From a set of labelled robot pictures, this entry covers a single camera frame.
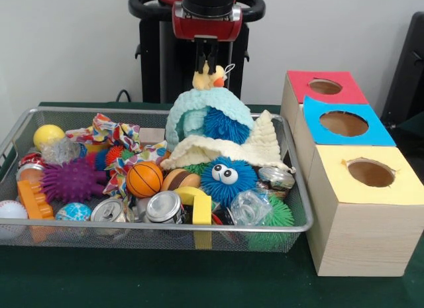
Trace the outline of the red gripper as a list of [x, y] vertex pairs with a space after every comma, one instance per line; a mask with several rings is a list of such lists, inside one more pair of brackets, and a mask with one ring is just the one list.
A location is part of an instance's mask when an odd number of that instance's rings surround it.
[[[235, 41], [242, 26], [242, 9], [233, 5], [231, 12], [224, 17], [202, 19], [187, 12], [183, 5], [173, 5], [172, 24], [176, 38], [195, 40], [196, 38], [212, 40], [210, 51], [210, 73], [216, 72], [219, 42]], [[196, 72], [203, 73], [206, 56], [204, 53], [204, 40], [196, 41]]]

